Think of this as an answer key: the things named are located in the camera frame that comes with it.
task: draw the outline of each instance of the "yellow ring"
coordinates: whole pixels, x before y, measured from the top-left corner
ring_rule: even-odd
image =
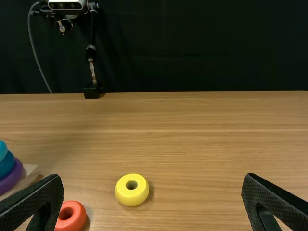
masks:
[[[140,205],[148,197],[150,191],[146,179],[136,173],[122,176],[115,186],[117,200],[129,207]]]

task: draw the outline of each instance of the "black base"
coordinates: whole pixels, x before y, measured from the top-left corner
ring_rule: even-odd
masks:
[[[85,99],[98,99],[102,92],[103,88],[99,81],[97,84],[90,83],[83,89]]]

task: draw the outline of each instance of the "ring hole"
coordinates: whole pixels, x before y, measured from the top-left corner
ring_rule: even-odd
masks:
[[[59,214],[59,218],[61,220],[67,220],[67,219],[70,219],[71,216],[73,215],[74,211],[72,208],[65,208],[63,210],[60,211],[60,214]]]
[[[129,190],[133,190],[138,187],[138,182],[135,180],[130,180],[129,182],[126,183],[126,188]]]

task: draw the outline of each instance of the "camera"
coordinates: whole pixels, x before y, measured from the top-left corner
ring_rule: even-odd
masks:
[[[53,11],[80,11],[86,4],[86,0],[48,0],[48,6]]]

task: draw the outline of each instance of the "textured grip surface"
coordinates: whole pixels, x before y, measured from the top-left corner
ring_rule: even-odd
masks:
[[[273,215],[294,231],[308,231],[308,203],[267,180],[246,175],[242,198],[254,231],[280,230]]]
[[[0,230],[13,231],[31,215],[27,231],[53,231],[63,201],[61,178],[50,175],[0,202]]]

